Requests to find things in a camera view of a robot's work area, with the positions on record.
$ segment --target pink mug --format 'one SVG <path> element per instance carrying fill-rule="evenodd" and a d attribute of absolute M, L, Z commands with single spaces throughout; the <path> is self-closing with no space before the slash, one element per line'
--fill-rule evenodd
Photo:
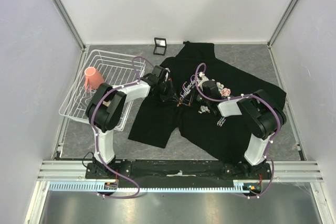
<path fill-rule="evenodd" d="M 84 75 L 85 75 L 84 86 L 86 91 L 90 91 L 91 89 L 97 89 L 99 85 L 101 85 L 104 82 L 103 76 L 101 76 L 101 73 L 94 67 L 88 67 L 84 71 Z"/>

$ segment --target reflective floor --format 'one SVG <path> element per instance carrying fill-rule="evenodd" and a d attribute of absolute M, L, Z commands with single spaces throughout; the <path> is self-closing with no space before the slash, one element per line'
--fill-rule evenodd
<path fill-rule="evenodd" d="M 40 224 L 319 224 L 309 184 L 272 184 L 260 199 L 224 193 L 148 193 L 102 199 L 50 191 Z"/>
<path fill-rule="evenodd" d="M 153 55 L 153 45 L 90 46 L 89 54 L 94 49 L 100 49 L 123 54 L 142 55 L 154 64 L 159 65 L 166 57 L 176 56 L 182 47 L 183 45 L 168 45 L 165 56 L 156 56 Z M 220 60 L 263 80 L 278 84 L 266 45 L 215 45 L 215 53 Z M 146 66 L 146 72 L 150 71 L 151 67 Z M 178 129 L 175 129 L 171 134 L 165 149 L 128 140 L 129 132 L 141 102 L 141 99 L 134 101 L 124 131 L 114 133 L 114 151 L 117 158 L 214 159 L 205 151 L 181 137 Z M 93 150 L 94 142 L 91 126 L 70 120 L 64 137 L 61 157 L 82 158 Z M 297 161 L 300 159 L 289 120 L 276 137 L 268 156 L 279 161 Z"/>

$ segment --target white panel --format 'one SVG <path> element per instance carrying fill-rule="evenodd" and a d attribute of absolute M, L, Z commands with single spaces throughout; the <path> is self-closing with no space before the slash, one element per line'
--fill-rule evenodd
<path fill-rule="evenodd" d="M 23 223 L 80 49 L 52 0 L 0 0 L 1 223 Z"/>
<path fill-rule="evenodd" d="M 336 0 L 300 0 L 275 58 L 302 136 L 336 207 Z"/>
<path fill-rule="evenodd" d="M 267 41 L 290 0 L 62 0 L 87 44 Z"/>

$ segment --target white gear rack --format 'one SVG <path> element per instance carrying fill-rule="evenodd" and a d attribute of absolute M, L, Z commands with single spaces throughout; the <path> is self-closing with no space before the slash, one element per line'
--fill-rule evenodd
<path fill-rule="evenodd" d="M 68 95 L 66 96 L 59 114 L 67 116 L 75 121 L 89 123 L 85 110 L 95 94 L 95 90 L 85 91 L 84 71 L 88 67 L 95 67 L 103 76 L 106 83 L 111 86 L 119 86 L 136 79 L 136 72 L 132 67 L 133 55 L 119 54 L 102 50 L 93 50 L 87 58 L 84 66 L 79 71 Z M 142 77 L 145 70 L 145 62 L 141 58 L 134 61 L 136 71 Z M 133 101 L 124 106 L 118 125 L 114 130 L 122 131 L 130 113 Z"/>

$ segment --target white wire rack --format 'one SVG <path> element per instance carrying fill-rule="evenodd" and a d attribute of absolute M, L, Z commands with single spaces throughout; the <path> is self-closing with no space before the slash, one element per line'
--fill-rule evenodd
<path fill-rule="evenodd" d="M 93 50 L 59 109 L 59 114 L 78 122 L 89 123 L 89 120 L 85 115 L 85 110 L 96 90 L 91 89 L 90 91 L 85 91 L 85 69 L 88 67 L 95 67 L 102 74 L 105 82 L 115 87 L 132 82 L 136 79 L 137 74 L 132 67 L 133 57 L 135 56 Z M 144 60 L 138 58 L 135 60 L 134 65 L 136 71 L 142 77 L 145 70 Z M 132 104 L 133 101 L 124 106 L 119 124 L 114 128 L 115 130 L 122 131 L 124 129 Z"/>

